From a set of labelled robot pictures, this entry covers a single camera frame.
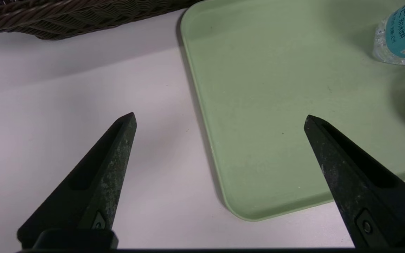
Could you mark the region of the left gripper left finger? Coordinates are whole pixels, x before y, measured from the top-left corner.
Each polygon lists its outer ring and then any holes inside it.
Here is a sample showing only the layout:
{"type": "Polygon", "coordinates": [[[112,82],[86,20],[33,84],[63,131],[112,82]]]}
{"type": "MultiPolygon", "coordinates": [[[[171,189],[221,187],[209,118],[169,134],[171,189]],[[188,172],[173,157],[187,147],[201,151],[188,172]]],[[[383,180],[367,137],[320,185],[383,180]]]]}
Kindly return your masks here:
{"type": "Polygon", "coordinates": [[[117,247],[112,231],[136,133],[119,117],[18,229],[22,247],[117,247]]]}

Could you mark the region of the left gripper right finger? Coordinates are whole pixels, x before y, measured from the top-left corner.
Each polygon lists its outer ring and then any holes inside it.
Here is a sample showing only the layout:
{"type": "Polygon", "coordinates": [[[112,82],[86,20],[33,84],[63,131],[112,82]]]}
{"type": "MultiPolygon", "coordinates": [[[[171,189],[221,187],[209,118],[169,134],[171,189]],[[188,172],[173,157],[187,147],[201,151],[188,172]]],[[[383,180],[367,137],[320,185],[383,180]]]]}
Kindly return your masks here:
{"type": "Polygon", "coordinates": [[[327,121],[304,131],[356,248],[405,248],[405,182],[327,121]]]}

